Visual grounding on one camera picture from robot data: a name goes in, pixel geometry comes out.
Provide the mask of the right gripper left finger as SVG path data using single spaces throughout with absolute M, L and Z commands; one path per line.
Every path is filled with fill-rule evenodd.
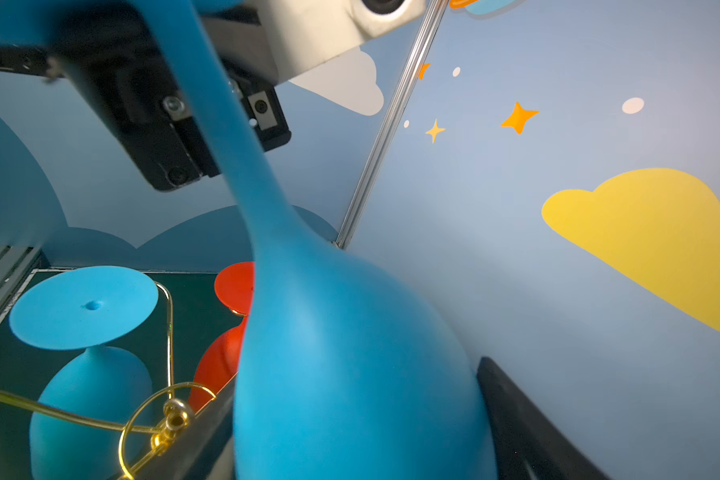
M 217 464 L 230 463 L 225 448 L 233 440 L 232 413 L 235 378 L 215 392 L 197 382 L 181 382 L 149 396 L 120 429 L 117 460 L 122 479 L 207 479 Z M 193 410 L 176 396 L 178 390 L 201 390 L 210 396 L 200 410 Z M 146 429 L 148 446 L 137 460 L 126 459 L 127 442 L 136 431 L 136 420 L 146 408 L 161 400 L 163 416 Z

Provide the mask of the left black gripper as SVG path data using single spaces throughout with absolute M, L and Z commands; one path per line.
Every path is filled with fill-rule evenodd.
M 292 133 L 274 89 L 278 71 L 272 55 L 260 47 L 220 47 L 217 52 L 262 149 L 287 144 Z M 58 41 L 51 49 L 0 45 L 0 71 L 44 76 L 52 59 L 71 68 L 83 97 L 154 189 L 169 192 L 219 175 L 185 95 L 154 42 Z

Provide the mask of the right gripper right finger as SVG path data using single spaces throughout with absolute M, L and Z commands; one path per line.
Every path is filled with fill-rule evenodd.
M 605 479 L 489 357 L 477 380 L 491 423 L 500 479 Z

